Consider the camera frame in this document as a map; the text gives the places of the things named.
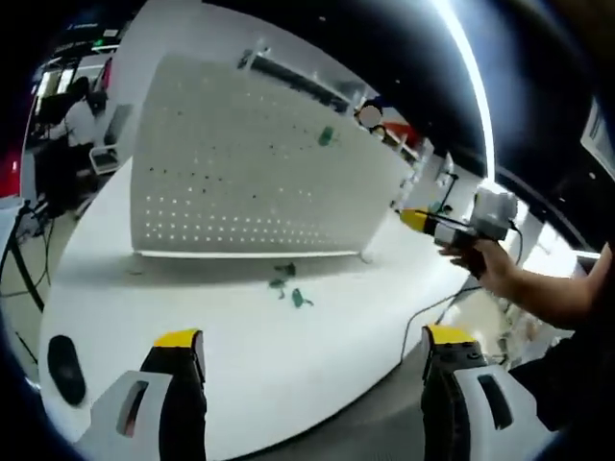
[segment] white table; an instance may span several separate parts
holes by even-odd
[[[209,459],[263,449],[329,418],[398,363],[408,317],[453,294],[467,273],[438,257],[431,238],[391,212],[356,256],[295,259],[286,299],[268,287],[279,260],[157,259],[134,255],[128,162],[101,191],[68,242],[41,324],[39,374],[52,421],[76,441],[92,403],[138,370],[168,331],[204,331]],[[314,306],[297,309],[299,287]],[[418,341],[410,331],[407,351]],[[85,402],[65,403],[47,369],[49,339],[70,336],[86,379]]]

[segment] person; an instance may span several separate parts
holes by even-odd
[[[48,131],[58,142],[37,159],[37,176],[45,192],[50,212],[61,214],[77,204],[77,172],[89,166],[94,147],[96,121],[89,104],[89,80],[81,77],[67,89],[70,108],[62,121]]]
[[[588,276],[573,279],[523,270],[494,241],[480,240],[475,248],[486,266],[479,280],[482,287],[557,328],[575,331],[544,357],[510,373],[535,396],[538,417],[548,429],[575,434],[565,439],[566,449],[587,447],[587,440],[601,432],[598,421],[612,427],[606,410],[615,376],[612,243],[603,247]],[[451,256],[453,265],[467,267],[463,252],[444,248],[440,253]]]

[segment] green object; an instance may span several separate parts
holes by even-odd
[[[333,139],[333,127],[325,127],[323,132],[320,134],[318,138],[318,144],[321,146],[328,146]]]
[[[299,288],[295,288],[294,290],[292,290],[291,296],[292,296],[292,301],[295,304],[295,307],[297,308],[301,307],[304,304],[314,305],[312,301],[307,300],[303,297]]]

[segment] human hand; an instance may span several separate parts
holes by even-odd
[[[486,270],[480,276],[480,285],[496,296],[507,298],[513,291],[513,283],[518,274],[510,256],[499,243],[493,240],[479,240],[474,249],[482,255]],[[459,248],[446,247],[439,252],[444,256],[452,256],[451,264],[468,269],[468,251]]]

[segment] gray floor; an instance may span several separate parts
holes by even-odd
[[[424,459],[420,408],[424,360],[412,351],[367,394],[316,428],[250,461],[412,461]]]

